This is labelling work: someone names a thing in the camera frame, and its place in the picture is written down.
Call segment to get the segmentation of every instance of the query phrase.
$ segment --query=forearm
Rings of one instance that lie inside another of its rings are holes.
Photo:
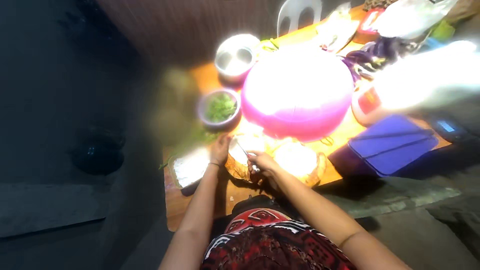
[[[278,167],[274,179],[282,192],[310,226],[341,245],[350,236],[365,230],[341,208]]]
[[[219,167],[217,165],[208,165],[177,231],[189,230],[207,233],[207,237],[209,237],[215,208],[218,170]]]
[[[209,164],[179,228],[173,235],[160,270],[198,269],[212,230],[219,167]]]

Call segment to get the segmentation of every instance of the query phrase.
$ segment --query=chopped vegetables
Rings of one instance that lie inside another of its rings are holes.
[[[230,95],[222,93],[211,97],[207,101],[205,117],[214,123],[219,123],[230,118],[237,109],[237,103]]]

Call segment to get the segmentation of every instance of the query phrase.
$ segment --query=pink bowl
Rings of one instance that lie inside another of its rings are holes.
[[[340,125],[353,90],[348,67],[335,55],[313,46],[291,46],[253,66],[241,92],[241,110],[268,136],[310,142]]]

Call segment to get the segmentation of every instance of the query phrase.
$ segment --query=plastic bag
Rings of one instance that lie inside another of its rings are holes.
[[[325,23],[316,27],[317,36],[314,42],[329,52],[338,52],[355,34],[360,22],[352,21],[350,2],[339,5],[329,16]]]
[[[378,17],[374,28],[384,37],[413,39],[445,17],[458,0],[398,0]]]

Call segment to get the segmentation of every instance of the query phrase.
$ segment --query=metal bowl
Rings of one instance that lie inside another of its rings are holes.
[[[214,63],[225,80],[238,83],[245,79],[255,64],[255,58],[249,47],[230,45],[217,51]]]
[[[215,95],[220,95],[220,94],[229,95],[232,98],[232,100],[237,103],[237,108],[235,109],[235,112],[233,113],[233,115],[230,116],[230,118],[228,118],[225,121],[215,123],[215,122],[209,121],[205,117],[205,111],[207,110],[208,100],[210,98],[214,97]],[[202,120],[204,125],[209,127],[209,128],[218,129],[218,130],[229,128],[232,125],[234,125],[240,119],[240,116],[241,116],[241,113],[240,113],[240,95],[237,94],[233,90],[230,90],[230,89],[216,90],[216,91],[213,91],[213,92],[203,96],[200,99],[200,103],[199,103],[199,106],[198,106],[198,117],[200,118],[200,120]]]

